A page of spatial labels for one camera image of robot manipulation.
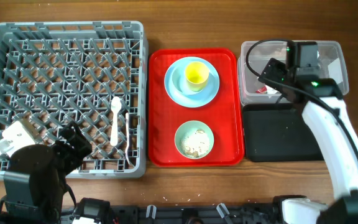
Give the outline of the red snack wrapper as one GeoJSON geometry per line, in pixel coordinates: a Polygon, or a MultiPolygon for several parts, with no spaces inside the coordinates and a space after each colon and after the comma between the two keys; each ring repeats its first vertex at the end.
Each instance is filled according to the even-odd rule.
{"type": "Polygon", "coordinates": [[[263,86],[262,88],[259,88],[256,93],[267,93],[267,87],[263,86]]]}

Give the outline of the white plastic spoon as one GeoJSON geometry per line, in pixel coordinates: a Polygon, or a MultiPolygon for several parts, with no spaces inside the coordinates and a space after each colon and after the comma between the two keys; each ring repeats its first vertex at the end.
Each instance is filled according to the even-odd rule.
{"type": "Polygon", "coordinates": [[[118,143],[118,115],[122,108],[121,99],[118,96],[114,96],[111,100],[110,109],[113,113],[112,126],[111,126],[111,138],[110,143],[115,146],[118,143]]]}

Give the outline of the white plastic fork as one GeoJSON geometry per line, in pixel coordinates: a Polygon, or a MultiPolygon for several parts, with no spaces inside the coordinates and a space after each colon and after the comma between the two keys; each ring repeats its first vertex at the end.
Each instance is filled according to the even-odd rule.
{"type": "Polygon", "coordinates": [[[129,132],[129,112],[125,114],[125,128],[126,128],[126,148],[125,148],[125,158],[129,165],[132,165],[130,159],[129,159],[129,148],[130,148],[130,132],[129,132]]]}

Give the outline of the mint green bowl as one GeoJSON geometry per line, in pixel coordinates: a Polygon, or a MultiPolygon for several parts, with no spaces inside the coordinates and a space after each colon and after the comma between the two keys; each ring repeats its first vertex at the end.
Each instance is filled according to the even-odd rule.
{"type": "Polygon", "coordinates": [[[207,155],[213,150],[213,146],[214,146],[214,134],[211,130],[211,128],[201,122],[201,121],[196,121],[196,120],[191,120],[191,121],[187,121],[185,123],[183,123],[176,131],[175,133],[175,147],[177,149],[177,151],[185,158],[188,158],[188,159],[201,159],[201,158],[204,158],[206,157],[207,155],[203,156],[203,157],[200,157],[200,158],[190,158],[190,157],[187,157],[184,155],[184,153],[181,151],[180,149],[180,141],[182,139],[182,137],[188,132],[188,131],[191,131],[191,130],[194,130],[194,129],[202,129],[204,130],[208,137],[209,137],[209,140],[210,140],[210,143],[211,143],[211,146],[210,146],[210,151],[207,153],[207,155]]]}

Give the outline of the rice and food scraps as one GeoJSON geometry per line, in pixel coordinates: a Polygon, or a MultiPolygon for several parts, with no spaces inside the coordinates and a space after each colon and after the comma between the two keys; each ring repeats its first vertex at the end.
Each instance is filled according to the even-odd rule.
{"type": "Polygon", "coordinates": [[[181,151],[190,158],[200,158],[207,155],[210,146],[209,137],[202,129],[188,131],[180,141],[181,151]]]}

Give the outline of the white napkin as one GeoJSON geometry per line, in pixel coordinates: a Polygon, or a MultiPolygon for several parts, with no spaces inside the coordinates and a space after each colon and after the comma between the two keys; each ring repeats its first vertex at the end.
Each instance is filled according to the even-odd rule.
{"type": "Polygon", "coordinates": [[[266,93],[267,94],[279,94],[279,91],[277,91],[276,89],[266,85],[266,93]]]}

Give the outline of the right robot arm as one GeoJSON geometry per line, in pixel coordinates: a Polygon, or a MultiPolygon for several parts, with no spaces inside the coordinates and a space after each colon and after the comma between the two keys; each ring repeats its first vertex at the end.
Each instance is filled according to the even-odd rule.
{"type": "Polygon", "coordinates": [[[316,42],[287,43],[286,62],[271,58],[259,80],[276,89],[300,111],[328,168],[335,201],[308,198],[281,201],[284,223],[358,223],[358,137],[332,78],[320,78],[316,42]]]}

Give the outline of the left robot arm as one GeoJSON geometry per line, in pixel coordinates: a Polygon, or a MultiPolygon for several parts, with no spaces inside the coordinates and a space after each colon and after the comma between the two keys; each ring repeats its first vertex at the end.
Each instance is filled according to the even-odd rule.
{"type": "Polygon", "coordinates": [[[66,176],[92,151],[79,126],[71,121],[51,146],[33,144],[16,151],[4,173],[6,195],[0,199],[0,223],[59,223],[63,196],[75,202],[66,176]]]}

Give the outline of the grey dishwasher rack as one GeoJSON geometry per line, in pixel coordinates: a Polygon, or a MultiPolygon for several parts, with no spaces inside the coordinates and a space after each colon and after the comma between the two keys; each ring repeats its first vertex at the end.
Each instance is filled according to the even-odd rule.
{"type": "MultiPolygon", "coordinates": [[[[146,169],[148,42],[138,21],[0,23],[0,140],[28,120],[53,144],[70,121],[92,145],[72,178],[138,178],[146,169]],[[114,96],[118,143],[110,143],[114,96]],[[125,114],[129,112],[129,165],[125,114]]],[[[0,156],[0,180],[10,161],[0,156]]]]}

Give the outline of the clear plastic bin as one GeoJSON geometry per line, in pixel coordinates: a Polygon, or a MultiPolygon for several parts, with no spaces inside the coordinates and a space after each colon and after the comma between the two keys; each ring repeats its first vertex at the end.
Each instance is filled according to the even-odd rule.
{"type": "MultiPolygon", "coordinates": [[[[241,54],[237,61],[237,74],[239,82],[239,95],[241,105],[275,103],[280,94],[256,93],[259,88],[265,86],[258,81],[248,68],[247,64],[257,72],[261,73],[267,62],[275,58],[286,62],[287,43],[283,41],[264,42],[256,46],[254,41],[245,41],[241,45],[241,54]]],[[[349,92],[346,63],[342,48],[338,42],[318,40],[318,64],[321,78],[332,78],[337,83],[343,95],[349,92]]]]}

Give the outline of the black tray bin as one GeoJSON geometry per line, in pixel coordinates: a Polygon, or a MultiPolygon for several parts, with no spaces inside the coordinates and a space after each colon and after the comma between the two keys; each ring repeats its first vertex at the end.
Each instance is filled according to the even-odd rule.
{"type": "Polygon", "coordinates": [[[322,161],[318,143],[290,103],[242,109],[246,158],[252,162],[322,161]]]}

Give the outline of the red plastic tray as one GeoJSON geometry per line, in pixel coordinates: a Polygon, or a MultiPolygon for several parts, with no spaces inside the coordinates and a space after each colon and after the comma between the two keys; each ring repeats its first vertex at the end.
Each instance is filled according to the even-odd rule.
{"type": "Polygon", "coordinates": [[[241,103],[237,81],[237,59],[226,48],[163,49],[149,59],[148,153],[161,167],[233,166],[244,157],[241,103]],[[169,66],[184,57],[207,60],[219,75],[219,90],[208,104],[185,108],[176,104],[164,87],[169,66]],[[175,133],[191,120],[207,124],[214,136],[212,151],[201,159],[188,159],[175,147],[175,133]]]}

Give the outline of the yellow plastic cup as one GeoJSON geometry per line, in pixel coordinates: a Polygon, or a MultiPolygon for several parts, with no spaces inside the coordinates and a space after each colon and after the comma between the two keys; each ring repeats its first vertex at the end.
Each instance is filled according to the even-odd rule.
{"type": "Polygon", "coordinates": [[[200,91],[208,83],[209,68],[203,62],[190,62],[185,67],[185,78],[191,91],[200,91]]]}

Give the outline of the light blue plate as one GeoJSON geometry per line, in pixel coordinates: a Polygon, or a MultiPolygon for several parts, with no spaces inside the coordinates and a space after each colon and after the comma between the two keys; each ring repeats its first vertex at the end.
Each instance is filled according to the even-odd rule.
{"type": "MultiPolygon", "coordinates": [[[[181,58],[177,61],[181,61],[181,60],[184,60],[184,61],[197,60],[197,61],[204,61],[204,62],[209,63],[205,59],[202,59],[199,57],[185,57],[185,58],[181,58]]],[[[165,90],[166,90],[168,96],[175,103],[177,103],[181,106],[184,106],[187,108],[198,108],[198,107],[207,105],[218,93],[219,86],[220,86],[220,80],[219,80],[219,75],[218,75],[217,70],[216,70],[215,76],[213,76],[212,82],[210,82],[209,85],[207,86],[207,89],[205,89],[205,91],[202,91],[201,93],[198,93],[195,95],[182,95],[172,84],[172,72],[173,72],[173,68],[172,68],[172,65],[170,65],[170,67],[168,68],[168,70],[165,74],[165,78],[164,78],[165,90]]]]}

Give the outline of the light blue bowl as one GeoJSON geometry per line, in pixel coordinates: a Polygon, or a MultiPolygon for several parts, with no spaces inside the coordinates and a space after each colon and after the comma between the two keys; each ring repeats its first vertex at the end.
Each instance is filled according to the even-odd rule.
{"type": "Polygon", "coordinates": [[[182,95],[195,95],[195,94],[201,93],[202,91],[205,91],[205,89],[207,89],[207,86],[209,85],[209,83],[212,82],[213,76],[215,76],[215,74],[216,74],[215,68],[210,63],[207,63],[207,62],[204,62],[204,61],[197,61],[197,60],[190,60],[190,61],[181,60],[181,61],[177,61],[172,65],[172,68],[173,68],[172,84],[182,95]],[[190,62],[203,62],[209,68],[208,83],[205,86],[205,88],[200,90],[200,91],[191,91],[188,88],[188,85],[186,84],[185,67],[190,62]]]}

